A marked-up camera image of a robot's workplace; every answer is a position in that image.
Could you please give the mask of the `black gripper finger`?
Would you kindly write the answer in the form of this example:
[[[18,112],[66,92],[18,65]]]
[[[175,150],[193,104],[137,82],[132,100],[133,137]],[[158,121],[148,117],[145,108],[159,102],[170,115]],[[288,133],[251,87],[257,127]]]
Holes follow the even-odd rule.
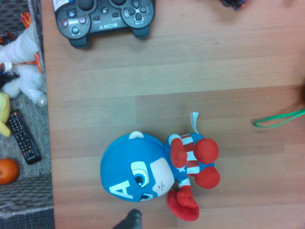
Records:
[[[132,209],[126,218],[121,220],[113,229],[142,229],[142,213],[138,209]]]

